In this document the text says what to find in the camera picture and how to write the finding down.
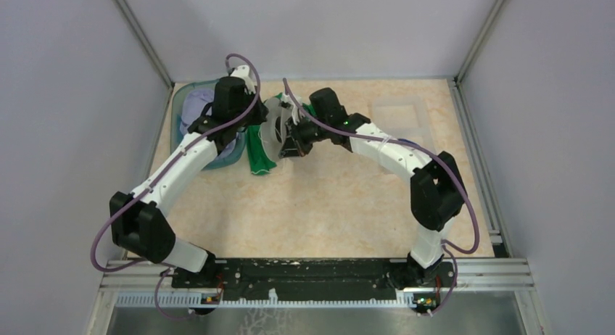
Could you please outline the green cloth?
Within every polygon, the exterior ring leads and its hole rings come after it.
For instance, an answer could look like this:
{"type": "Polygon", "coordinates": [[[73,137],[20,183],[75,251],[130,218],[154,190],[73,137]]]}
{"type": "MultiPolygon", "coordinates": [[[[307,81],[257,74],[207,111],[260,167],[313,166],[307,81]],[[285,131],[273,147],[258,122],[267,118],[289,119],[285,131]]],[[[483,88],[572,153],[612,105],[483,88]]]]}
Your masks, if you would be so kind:
{"type": "MultiPolygon", "coordinates": [[[[296,125],[303,119],[304,116],[305,115],[299,110],[298,119],[293,120],[292,118],[289,118],[288,120],[292,120],[296,125]]],[[[282,163],[282,160],[286,158],[280,158],[278,162],[269,160],[263,150],[259,132],[260,126],[250,126],[246,129],[245,136],[247,156],[250,170],[253,175],[267,175],[271,173],[274,168],[279,166],[282,163]]]]}

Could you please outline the lavender cloth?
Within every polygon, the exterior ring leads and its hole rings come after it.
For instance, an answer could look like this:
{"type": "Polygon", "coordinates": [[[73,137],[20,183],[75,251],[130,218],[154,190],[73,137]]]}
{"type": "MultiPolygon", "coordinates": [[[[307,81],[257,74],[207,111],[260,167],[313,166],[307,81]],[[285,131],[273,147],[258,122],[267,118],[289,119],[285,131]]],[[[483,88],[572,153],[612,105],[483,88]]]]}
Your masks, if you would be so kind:
{"type": "Polygon", "coordinates": [[[179,131],[182,136],[188,133],[188,127],[202,114],[207,107],[206,115],[211,115],[210,103],[214,99],[212,88],[197,88],[190,91],[183,101],[179,131]]]}

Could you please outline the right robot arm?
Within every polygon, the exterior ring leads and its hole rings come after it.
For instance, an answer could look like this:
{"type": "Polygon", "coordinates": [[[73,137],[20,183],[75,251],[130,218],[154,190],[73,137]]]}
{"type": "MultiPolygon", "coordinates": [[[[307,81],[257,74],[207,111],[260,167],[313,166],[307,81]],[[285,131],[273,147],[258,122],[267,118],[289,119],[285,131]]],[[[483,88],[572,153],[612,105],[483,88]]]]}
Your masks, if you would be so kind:
{"type": "Polygon", "coordinates": [[[313,92],[310,104],[301,104],[289,88],[281,106],[291,109],[284,123],[281,158],[305,157],[313,145],[330,141],[366,157],[409,185],[410,211],[418,223],[416,239],[404,268],[391,273],[393,286],[426,286],[435,280],[444,257],[442,242],[448,223],[465,203],[465,187],[454,157],[424,151],[418,144],[395,139],[360,113],[347,113],[331,88],[313,92]]]}

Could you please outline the white filament spool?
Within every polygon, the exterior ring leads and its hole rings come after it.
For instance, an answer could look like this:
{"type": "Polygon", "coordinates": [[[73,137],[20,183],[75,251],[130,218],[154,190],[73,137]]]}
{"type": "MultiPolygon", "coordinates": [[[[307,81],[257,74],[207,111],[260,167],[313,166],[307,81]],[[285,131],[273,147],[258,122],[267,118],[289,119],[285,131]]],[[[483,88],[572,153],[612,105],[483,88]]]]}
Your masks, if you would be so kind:
{"type": "Polygon", "coordinates": [[[264,105],[268,108],[268,114],[266,121],[260,125],[259,137],[267,158],[278,162],[287,135],[286,121],[292,118],[292,108],[278,96],[267,99],[264,105]]]}

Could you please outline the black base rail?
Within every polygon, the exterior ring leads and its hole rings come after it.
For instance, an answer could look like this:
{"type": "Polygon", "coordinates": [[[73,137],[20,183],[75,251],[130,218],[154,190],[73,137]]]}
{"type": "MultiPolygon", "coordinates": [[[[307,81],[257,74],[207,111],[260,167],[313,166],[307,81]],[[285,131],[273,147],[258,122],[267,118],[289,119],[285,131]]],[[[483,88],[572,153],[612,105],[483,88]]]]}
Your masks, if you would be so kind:
{"type": "Polygon", "coordinates": [[[199,273],[177,269],[175,289],[212,289],[205,304],[226,307],[418,307],[434,309],[455,268],[438,260],[423,269],[405,258],[227,258],[199,273]]]}

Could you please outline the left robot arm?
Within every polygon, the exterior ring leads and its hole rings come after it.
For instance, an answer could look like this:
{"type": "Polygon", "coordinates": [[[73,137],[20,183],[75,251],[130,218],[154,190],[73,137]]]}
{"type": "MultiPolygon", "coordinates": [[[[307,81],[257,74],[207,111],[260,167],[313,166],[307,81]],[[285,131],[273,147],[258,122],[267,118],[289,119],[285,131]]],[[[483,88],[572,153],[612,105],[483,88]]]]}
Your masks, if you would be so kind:
{"type": "Polygon", "coordinates": [[[240,129],[265,122],[268,111],[260,100],[259,85],[249,74],[220,78],[213,101],[162,166],[130,193],[113,195],[110,227],[115,245],[152,263],[187,271],[198,286],[215,282],[215,255],[178,238],[166,217],[187,186],[240,129]]]}

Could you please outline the clear plastic box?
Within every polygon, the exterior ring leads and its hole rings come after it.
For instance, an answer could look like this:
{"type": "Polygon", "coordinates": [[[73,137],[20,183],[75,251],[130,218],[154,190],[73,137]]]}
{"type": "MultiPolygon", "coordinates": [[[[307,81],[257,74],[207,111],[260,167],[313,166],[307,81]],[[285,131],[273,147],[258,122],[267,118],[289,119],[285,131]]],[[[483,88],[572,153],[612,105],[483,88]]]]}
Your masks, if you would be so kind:
{"type": "Polygon", "coordinates": [[[369,110],[371,120],[385,133],[435,151],[426,104],[419,96],[379,97],[369,110]]]}

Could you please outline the teal plastic basket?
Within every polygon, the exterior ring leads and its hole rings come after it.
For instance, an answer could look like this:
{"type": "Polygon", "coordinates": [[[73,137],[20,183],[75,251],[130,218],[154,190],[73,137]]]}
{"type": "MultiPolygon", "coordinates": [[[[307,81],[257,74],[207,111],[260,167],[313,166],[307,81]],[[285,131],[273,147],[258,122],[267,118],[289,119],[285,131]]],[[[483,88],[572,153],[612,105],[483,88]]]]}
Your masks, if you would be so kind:
{"type": "MultiPolygon", "coordinates": [[[[213,91],[217,80],[206,80],[194,83],[188,83],[185,86],[177,87],[176,92],[171,99],[171,118],[170,118],[170,151],[173,152],[175,148],[182,142],[183,135],[186,132],[187,127],[183,123],[182,114],[184,111],[184,104],[189,101],[192,105],[197,98],[203,103],[212,101],[213,91]]],[[[239,161],[246,146],[246,137],[244,131],[239,131],[236,138],[230,143],[225,150],[218,155],[212,162],[207,164],[203,170],[214,170],[218,168],[224,168],[239,161]]]]}

